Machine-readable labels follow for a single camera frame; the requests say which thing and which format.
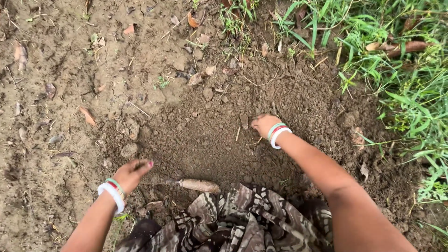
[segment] soil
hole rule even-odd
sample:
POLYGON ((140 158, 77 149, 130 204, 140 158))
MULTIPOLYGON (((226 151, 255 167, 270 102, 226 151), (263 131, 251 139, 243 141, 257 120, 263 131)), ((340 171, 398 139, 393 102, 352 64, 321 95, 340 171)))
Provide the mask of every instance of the soil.
MULTIPOLYGON (((287 48, 293 41, 285 39, 278 52, 278 40, 265 25, 272 3, 257 8, 252 44, 235 58, 227 56, 232 48, 221 32, 219 6, 211 0, 200 2, 198 16, 206 9, 207 15, 197 29, 183 20, 191 6, 185 1, 94 0, 90 25, 82 17, 84 1, 0 4, 0 251, 60 249, 96 199, 97 186, 133 158, 153 159, 155 168, 129 196, 125 212, 138 219, 143 206, 161 200, 164 209, 152 211, 161 225, 199 193, 157 184, 157 178, 210 180, 224 192, 245 181, 290 200, 323 198, 291 158, 247 129, 262 113, 277 114, 342 165, 419 251, 436 248, 432 233, 416 224, 427 220, 430 209, 413 206, 423 168, 352 143, 355 127, 375 142, 394 137, 375 119, 376 97, 363 85, 341 94, 334 46, 318 48, 315 59, 304 52, 291 59, 287 48), (128 14, 128 7, 135 10, 128 14), (172 30, 171 15, 182 20, 172 30), (130 24, 135 32, 123 35, 130 24), (86 50, 94 33, 105 46, 86 50), (196 41, 201 34, 210 36, 210 43, 190 54, 183 48, 186 39, 196 41), (15 40, 28 55, 23 71, 13 60, 15 40), (270 52, 263 58, 265 41, 270 52), (222 69, 231 61, 241 67, 227 75, 222 69), (176 78, 176 72, 213 65, 215 73, 199 85, 176 78), (52 99, 45 94, 48 83, 56 87, 52 99), (79 107, 88 109, 95 126, 79 107), (48 142, 58 135, 62 141, 48 142)), ((114 221, 104 250, 132 226, 132 220, 114 221)))

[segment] patterned skirt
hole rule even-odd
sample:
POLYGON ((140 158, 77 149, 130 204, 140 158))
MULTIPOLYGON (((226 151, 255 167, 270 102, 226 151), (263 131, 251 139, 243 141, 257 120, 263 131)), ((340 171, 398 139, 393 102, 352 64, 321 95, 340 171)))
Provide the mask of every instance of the patterned skirt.
POLYGON ((271 190, 241 183, 227 195, 201 194, 163 228, 139 221, 116 251, 333 251, 332 240, 323 201, 296 208, 271 190))

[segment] trowel handle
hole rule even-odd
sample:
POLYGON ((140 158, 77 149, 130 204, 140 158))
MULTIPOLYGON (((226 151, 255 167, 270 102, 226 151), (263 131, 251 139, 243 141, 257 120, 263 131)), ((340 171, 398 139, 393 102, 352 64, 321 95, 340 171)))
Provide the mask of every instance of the trowel handle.
POLYGON ((209 192, 209 193, 220 193, 221 189, 218 186, 218 184, 207 181, 207 180, 200 180, 200 179, 181 179, 179 181, 179 185, 184 188, 197 190, 197 191, 203 191, 203 192, 209 192))

